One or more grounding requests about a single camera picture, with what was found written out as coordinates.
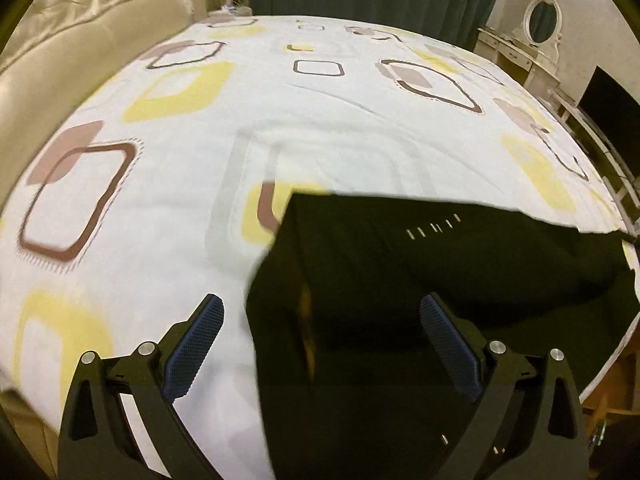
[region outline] white vanity table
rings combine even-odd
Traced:
[[[474,52],[495,63],[530,94],[546,101],[560,85],[561,28],[562,14],[556,0],[533,0],[524,13],[522,26],[511,34],[479,28]]]

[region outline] bed sheet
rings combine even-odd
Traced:
[[[58,428],[82,352],[129,354],[215,293],[224,326],[175,407],[224,478],[272,478],[243,307],[292,190],[624,228],[566,130],[491,62],[368,23],[210,18],[107,81],[16,185],[0,223],[0,369]]]

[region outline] silver bolt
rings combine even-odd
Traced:
[[[82,354],[82,357],[80,358],[80,360],[85,364],[91,364],[94,362],[95,359],[95,353],[94,352],[85,352],[84,354]]]
[[[151,341],[147,341],[146,343],[142,343],[142,345],[138,347],[138,353],[140,355],[149,355],[155,349],[156,349],[155,343],[152,343]]]
[[[507,347],[501,341],[491,341],[489,343],[489,350],[494,354],[504,354],[507,351]]]
[[[551,357],[556,361],[562,361],[562,359],[564,359],[564,354],[562,353],[562,350],[558,350],[557,348],[554,348],[549,353],[551,354]]]

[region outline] television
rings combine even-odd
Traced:
[[[633,176],[640,176],[640,104],[597,66],[578,108],[610,140]]]

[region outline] tufted headboard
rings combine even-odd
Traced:
[[[34,0],[0,53],[0,211],[66,118],[153,44],[206,17],[205,0]]]

